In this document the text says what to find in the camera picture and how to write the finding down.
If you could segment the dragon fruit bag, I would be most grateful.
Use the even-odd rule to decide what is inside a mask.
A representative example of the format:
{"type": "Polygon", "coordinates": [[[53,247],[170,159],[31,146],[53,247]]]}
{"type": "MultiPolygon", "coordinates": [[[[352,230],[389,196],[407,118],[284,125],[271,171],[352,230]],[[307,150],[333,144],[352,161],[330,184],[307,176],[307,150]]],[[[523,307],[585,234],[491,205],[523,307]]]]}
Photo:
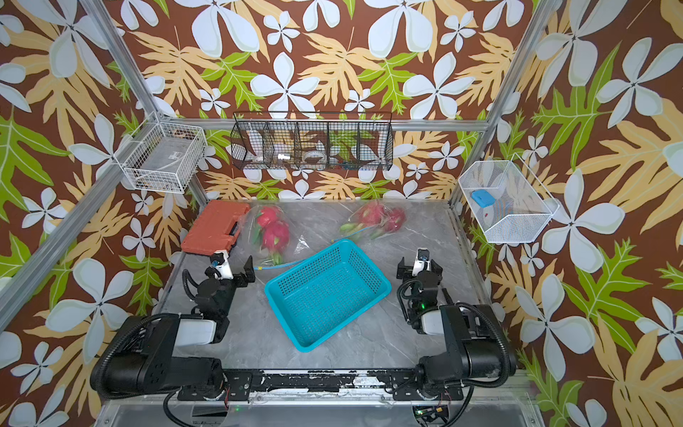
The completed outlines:
{"type": "Polygon", "coordinates": [[[350,220],[340,227],[343,236],[382,225],[387,216],[386,207],[377,200],[368,202],[354,213],[350,220]]]}
{"type": "Polygon", "coordinates": [[[277,221],[281,217],[281,211],[275,206],[265,206],[260,209],[255,218],[255,224],[260,228],[265,228],[272,222],[277,221]]]}
{"type": "Polygon", "coordinates": [[[257,233],[257,244],[266,251],[273,266],[284,263],[284,252],[290,242],[289,224],[284,220],[272,222],[257,233]]]}
{"type": "Polygon", "coordinates": [[[373,234],[373,238],[380,238],[381,236],[400,231],[406,220],[407,214],[403,208],[391,208],[388,211],[387,221],[373,234]]]}

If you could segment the zip-top bag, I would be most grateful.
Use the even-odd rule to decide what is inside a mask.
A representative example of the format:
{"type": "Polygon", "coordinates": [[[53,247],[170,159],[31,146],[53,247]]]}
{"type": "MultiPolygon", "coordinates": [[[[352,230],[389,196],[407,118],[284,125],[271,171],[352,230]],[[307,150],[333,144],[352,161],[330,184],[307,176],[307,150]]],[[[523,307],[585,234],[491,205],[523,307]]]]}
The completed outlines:
{"type": "Polygon", "coordinates": [[[256,270],[294,266],[311,252],[303,227],[278,205],[253,205],[238,222],[239,247],[252,256],[256,270]]]}
{"type": "Polygon", "coordinates": [[[391,207],[378,200],[361,206],[348,222],[339,229],[341,238],[355,242],[373,240],[401,231],[407,221],[407,213],[401,207],[391,207]]]}

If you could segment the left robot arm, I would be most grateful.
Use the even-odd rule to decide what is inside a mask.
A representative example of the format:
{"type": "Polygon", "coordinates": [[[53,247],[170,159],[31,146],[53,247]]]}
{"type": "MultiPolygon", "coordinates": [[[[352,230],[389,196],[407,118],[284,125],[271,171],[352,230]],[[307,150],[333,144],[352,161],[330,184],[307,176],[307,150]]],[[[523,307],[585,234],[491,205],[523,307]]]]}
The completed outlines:
{"type": "Polygon", "coordinates": [[[182,346],[220,343],[229,327],[236,291],[255,281],[254,260],[234,273],[225,250],[210,256],[206,278],[198,283],[188,270],[182,289],[194,302],[189,313],[162,312],[133,316],[124,322],[97,361],[90,386],[105,400],[120,400],[171,391],[213,399],[225,389],[222,363],[212,357],[177,357],[182,346]]]}

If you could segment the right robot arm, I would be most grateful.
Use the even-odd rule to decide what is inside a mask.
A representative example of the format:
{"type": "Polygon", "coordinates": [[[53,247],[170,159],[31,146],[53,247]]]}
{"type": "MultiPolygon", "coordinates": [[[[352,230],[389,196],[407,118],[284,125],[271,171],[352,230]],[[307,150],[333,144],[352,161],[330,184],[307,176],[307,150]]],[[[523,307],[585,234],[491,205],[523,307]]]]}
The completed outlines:
{"type": "Polygon", "coordinates": [[[420,249],[413,264],[398,263],[396,291],[405,322],[418,334],[442,336],[445,350],[422,357],[412,373],[392,379],[395,400],[416,391],[425,399],[449,393],[459,400],[464,387],[497,388],[515,375],[512,354],[493,309],[485,304],[455,302],[441,285],[443,268],[420,249]]]}

